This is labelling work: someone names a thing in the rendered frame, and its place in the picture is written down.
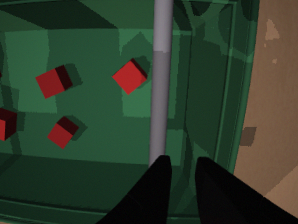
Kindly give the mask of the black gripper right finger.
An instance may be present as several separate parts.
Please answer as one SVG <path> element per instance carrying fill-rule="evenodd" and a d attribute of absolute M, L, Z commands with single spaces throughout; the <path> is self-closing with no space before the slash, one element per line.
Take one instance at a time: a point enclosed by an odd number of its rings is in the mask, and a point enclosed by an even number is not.
<path fill-rule="evenodd" d="M 208 156 L 198 157 L 194 185 L 201 224 L 298 224 Z"/>

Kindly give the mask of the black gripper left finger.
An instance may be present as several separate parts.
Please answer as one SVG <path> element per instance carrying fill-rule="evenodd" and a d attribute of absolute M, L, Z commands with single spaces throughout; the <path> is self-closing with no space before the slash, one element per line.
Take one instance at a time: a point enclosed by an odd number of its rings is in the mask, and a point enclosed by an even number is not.
<path fill-rule="evenodd" d="M 168 218 L 170 156 L 158 156 L 126 196 L 96 224 L 166 224 Z"/>

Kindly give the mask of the green plastic tray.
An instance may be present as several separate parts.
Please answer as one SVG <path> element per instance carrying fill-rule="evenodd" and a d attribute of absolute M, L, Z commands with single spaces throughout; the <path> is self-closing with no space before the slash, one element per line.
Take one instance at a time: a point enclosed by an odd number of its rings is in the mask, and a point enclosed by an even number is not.
<path fill-rule="evenodd" d="M 201 224 L 198 157 L 233 175 L 249 99 L 259 0 L 174 0 L 166 224 Z M 0 0 L 0 221 L 96 224 L 149 169 L 154 0 Z M 126 95 L 113 75 L 137 61 Z M 36 76 L 65 65 L 72 87 L 45 99 Z M 77 125 L 65 148 L 49 139 Z"/>

